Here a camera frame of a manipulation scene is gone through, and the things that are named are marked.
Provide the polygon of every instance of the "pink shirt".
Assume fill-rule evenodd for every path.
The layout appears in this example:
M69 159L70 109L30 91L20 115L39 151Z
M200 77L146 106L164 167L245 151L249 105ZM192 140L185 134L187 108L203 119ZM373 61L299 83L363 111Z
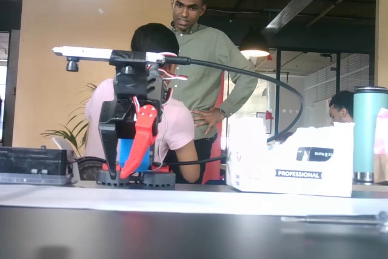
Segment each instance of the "pink shirt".
M103 81L94 91L92 98L88 101L85 108L85 116L89 120L89 134L85 148L85 156L93 156L105 159L102 142L99 135L98 123L101 113L101 106L104 101L114 99L113 79ZM190 111L181 101L171 99L163 107L167 117L167 132L161 143L161 156L164 159L169 149L176 150L182 148L194 140L194 121ZM158 126L158 136L155 141L155 153L158 153L160 139L166 131L166 121L162 116L162 121ZM155 155L155 161L159 162L158 155Z

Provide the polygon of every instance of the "white box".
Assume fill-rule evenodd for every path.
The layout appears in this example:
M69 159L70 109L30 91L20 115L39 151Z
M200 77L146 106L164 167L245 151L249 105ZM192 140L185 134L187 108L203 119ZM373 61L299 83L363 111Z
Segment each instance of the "white box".
M230 128L227 184L241 191L350 197L353 183L353 123L300 128L267 150L263 122L240 119ZM300 148L333 149L315 155L327 161L297 160Z

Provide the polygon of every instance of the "teal thermos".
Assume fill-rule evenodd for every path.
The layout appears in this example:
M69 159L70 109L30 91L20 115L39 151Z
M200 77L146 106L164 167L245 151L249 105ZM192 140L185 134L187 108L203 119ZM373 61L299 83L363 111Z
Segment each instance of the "teal thermos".
M380 109L388 109L388 89L358 87L354 94L353 171L357 182L373 182L376 118Z

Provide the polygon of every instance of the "table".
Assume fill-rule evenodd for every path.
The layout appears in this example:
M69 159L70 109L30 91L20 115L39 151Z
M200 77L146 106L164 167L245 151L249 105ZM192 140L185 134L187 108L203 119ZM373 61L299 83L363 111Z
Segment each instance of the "table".
M182 184L177 184L175 191L110 189L89 181L73 187L12 189L1 185L0 257L385 258L388 239L372 230L340 226L333 233L333 226L310 229L303 224L283 223L277 216L298 210L294 206L301 203L307 203L298 210L301 213L322 209L325 204L331 205L333 214L346 212L352 210L351 201L357 201L353 206L361 210L379 202L388 206L385 192L354 191L353 196L239 193L228 186ZM119 204L129 198L132 205ZM55 199L62 205L55 205ZM80 200L84 207L80 204L78 209L68 209L72 200ZM34 201L34 208L16 207ZM108 203L102 206L101 201ZM52 205L39 208L39 203ZM85 209L90 205L93 210ZM122 209L115 211L113 206Z
M279 217L0 207L1 258L382 259L372 234L305 233Z

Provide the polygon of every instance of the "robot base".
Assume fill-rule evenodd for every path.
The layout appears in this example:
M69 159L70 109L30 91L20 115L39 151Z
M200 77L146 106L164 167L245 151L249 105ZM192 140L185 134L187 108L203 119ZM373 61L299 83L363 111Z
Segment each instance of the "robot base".
M175 173L172 172L145 172L141 177L121 179L120 171L117 171L116 179L111 179L109 171L99 170L96 182L99 185L112 187L126 187L134 183L141 183L151 187L170 187L175 185Z
M152 187L169 187L175 185L173 172L146 172L141 177L141 183Z

